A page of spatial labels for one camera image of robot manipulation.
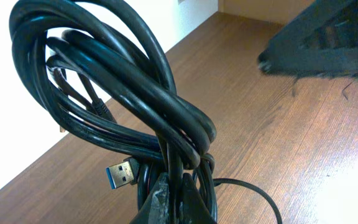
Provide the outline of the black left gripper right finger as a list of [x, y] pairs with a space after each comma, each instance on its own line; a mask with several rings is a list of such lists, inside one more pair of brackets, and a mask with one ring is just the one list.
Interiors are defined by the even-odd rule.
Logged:
[[216, 224], [189, 173], [183, 174], [180, 200], [181, 224]]

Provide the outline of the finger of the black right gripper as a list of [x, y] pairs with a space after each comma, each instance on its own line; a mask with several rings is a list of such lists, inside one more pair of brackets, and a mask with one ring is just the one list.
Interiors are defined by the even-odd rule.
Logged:
[[358, 75], [358, 0], [313, 2], [258, 56], [267, 75]]

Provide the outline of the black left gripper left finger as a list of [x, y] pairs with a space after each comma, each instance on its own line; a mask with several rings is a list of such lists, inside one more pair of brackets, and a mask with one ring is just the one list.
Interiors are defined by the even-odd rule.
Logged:
[[169, 218], [169, 176], [160, 174], [138, 214], [130, 224], [167, 224]]

